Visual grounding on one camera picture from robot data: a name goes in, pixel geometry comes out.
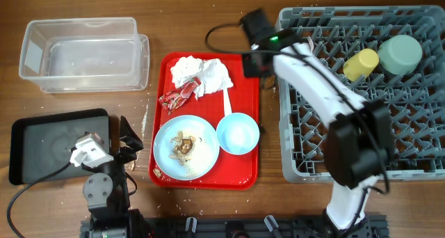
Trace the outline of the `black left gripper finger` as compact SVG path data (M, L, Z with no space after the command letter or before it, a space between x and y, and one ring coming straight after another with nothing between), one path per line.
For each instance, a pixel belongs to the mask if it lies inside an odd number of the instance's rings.
M119 129L119 149L125 149L132 151L134 140L129 123L124 116L120 116L120 129Z
M143 149L143 142L139 139L138 135L132 130L131 126L129 125L129 128L131 129L132 136L133 136L133 150L130 152L138 152Z

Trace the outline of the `red strawberry snack wrapper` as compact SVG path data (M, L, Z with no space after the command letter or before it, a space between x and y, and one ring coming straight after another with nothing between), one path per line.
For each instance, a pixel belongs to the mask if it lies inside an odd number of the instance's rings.
M161 107L171 114L173 111L177 110L184 103L186 103L194 90L201 84L202 82L198 77L193 77L182 86L160 96L158 101Z

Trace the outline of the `food scraps and rice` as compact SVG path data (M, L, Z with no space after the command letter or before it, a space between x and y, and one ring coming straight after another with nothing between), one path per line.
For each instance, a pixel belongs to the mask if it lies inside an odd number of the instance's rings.
M200 177L207 173L218 157L213 139L201 131L178 130L170 143L173 147L169 158L179 164L183 170L180 175L186 178Z

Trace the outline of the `light blue plate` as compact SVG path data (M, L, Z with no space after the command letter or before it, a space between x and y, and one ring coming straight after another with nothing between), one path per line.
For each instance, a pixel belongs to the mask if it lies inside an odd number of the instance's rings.
M177 116L161 126L154 138L154 160L172 179L191 181L216 164L220 145L214 127L198 116Z

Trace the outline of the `white napkin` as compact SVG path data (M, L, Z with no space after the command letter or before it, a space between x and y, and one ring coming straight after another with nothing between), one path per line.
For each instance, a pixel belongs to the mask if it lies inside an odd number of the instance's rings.
M234 86L227 67L219 58L202 60L193 56L181 57L170 68L172 82L176 88L197 77L201 84L193 91L195 99Z

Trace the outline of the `white plastic spoon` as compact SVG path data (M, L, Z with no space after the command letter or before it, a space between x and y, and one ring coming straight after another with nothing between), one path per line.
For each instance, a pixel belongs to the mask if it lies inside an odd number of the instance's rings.
M232 106L229 98L228 89L224 88L223 90L223 106L224 106L224 114L228 116L232 113Z

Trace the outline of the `light blue bowl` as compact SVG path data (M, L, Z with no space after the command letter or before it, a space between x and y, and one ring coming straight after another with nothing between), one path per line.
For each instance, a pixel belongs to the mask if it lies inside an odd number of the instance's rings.
M231 113L216 127L220 147L233 155L245 155L254 150L259 142L257 122L247 114Z

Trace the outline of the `yellow plastic cup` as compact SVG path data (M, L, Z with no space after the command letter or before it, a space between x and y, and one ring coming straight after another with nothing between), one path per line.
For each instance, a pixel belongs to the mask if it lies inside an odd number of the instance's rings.
M361 76L369 76L378 66L379 60L376 51L363 49L344 63L343 73L350 81L356 81Z

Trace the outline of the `pale green bowl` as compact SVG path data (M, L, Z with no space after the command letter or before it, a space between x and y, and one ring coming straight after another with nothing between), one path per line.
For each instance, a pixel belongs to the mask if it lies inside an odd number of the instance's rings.
M423 51L421 44L412 36L396 35L380 45L378 56L381 66L386 71L395 75L405 75L416 69Z

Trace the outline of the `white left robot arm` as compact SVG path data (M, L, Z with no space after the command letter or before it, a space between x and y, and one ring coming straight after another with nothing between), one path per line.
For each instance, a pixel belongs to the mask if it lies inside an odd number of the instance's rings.
M143 142L132 130L127 119L120 118L119 147L112 161L97 166L82 164L92 175L83 186L83 196L88 202L90 222L81 227L80 237L152 237L153 231L138 209L130 208L127 180L133 178L124 165L135 161Z

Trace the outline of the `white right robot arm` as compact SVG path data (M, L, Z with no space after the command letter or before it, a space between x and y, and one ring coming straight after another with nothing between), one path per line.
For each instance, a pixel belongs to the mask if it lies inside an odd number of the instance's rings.
M291 29L276 30L262 9L244 15L239 24L250 44L257 75L274 74L294 87L327 127L324 164L334 179L330 203L323 215L325 234L347 237L364 220L369 191L385 181L394 157L389 109L368 101L345 86L314 55L312 44Z

